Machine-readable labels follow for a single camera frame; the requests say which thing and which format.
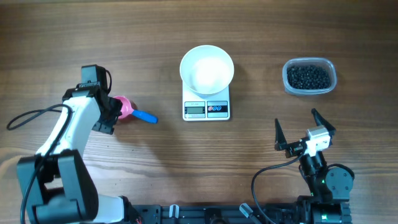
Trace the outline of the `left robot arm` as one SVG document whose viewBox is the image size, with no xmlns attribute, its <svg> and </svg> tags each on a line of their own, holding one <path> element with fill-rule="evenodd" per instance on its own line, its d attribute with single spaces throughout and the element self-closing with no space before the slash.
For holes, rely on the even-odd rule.
<svg viewBox="0 0 398 224">
<path fill-rule="evenodd" d="M 28 112 L 30 119 L 51 111 L 60 117 L 38 151 L 17 163 L 22 191 L 19 221 L 25 223 L 140 223 L 124 196 L 99 195 L 83 162 L 91 131 L 112 135 L 122 103 L 109 96 L 110 72 L 99 65 L 81 68 L 81 82 L 62 102 Z"/>
</svg>

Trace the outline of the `pink scoop blue handle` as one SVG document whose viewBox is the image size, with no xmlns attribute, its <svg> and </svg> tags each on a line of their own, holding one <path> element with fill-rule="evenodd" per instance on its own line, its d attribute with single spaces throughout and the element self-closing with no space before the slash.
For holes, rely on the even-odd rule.
<svg viewBox="0 0 398 224">
<path fill-rule="evenodd" d="M 120 100 L 122 103 L 121 115 L 118 117 L 119 119 L 125 119 L 131 115 L 147 123 L 153 123 L 153 124 L 158 123 L 158 118 L 156 116 L 145 111 L 134 109 L 132 107 L 132 103 L 130 102 L 130 100 L 127 99 L 125 96 L 115 96 L 114 98 Z"/>
</svg>

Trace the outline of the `white bowl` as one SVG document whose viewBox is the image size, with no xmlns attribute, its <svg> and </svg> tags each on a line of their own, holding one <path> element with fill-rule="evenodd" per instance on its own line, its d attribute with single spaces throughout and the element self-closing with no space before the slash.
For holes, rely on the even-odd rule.
<svg viewBox="0 0 398 224">
<path fill-rule="evenodd" d="M 179 66 L 182 83 L 189 90 L 202 95 L 223 91 L 234 78 L 231 56 L 214 45 L 199 45 L 189 50 Z"/>
</svg>

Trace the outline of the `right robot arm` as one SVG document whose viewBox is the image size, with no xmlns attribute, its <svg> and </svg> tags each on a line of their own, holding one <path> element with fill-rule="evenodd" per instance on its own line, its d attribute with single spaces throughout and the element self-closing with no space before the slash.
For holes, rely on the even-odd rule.
<svg viewBox="0 0 398 224">
<path fill-rule="evenodd" d="M 316 126 L 306 136 L 288 143 L 279 121 L 275 120 L 275 150 L 298 161 L 299 172 L 311 195 L 299 196 L 294 203 L 269 206 L 276 223 L 351 223 L 349 195 L 354 172 L 342 164 L 328 164 L 323 151 L 332 145 L 336 129 L 312 109 Z"/>
</svg>

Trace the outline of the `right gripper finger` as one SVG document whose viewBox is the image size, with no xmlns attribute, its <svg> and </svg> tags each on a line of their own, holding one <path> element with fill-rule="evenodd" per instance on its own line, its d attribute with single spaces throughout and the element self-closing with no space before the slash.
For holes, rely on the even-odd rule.
<svg viewBox="0 0 398 224">
<path fill-rule="evenodd" d="M 277 118 L 274 121 L 275 121 L 275 146 L 274 146 L 274 148 L 276 151 L 286 150 L 287 149 L 287 141 L 284 136 L 282 127 Z"/>
<path fill-rule="evenodd" d="M 326 130 L 329 132 L 330 136 L 335 135 L 336 133 L 335 127 L 331 125 L 315 108 L 311 110 L 311 113 L 314 117 L 317 126 L 324 126 Z"/>
</svg>

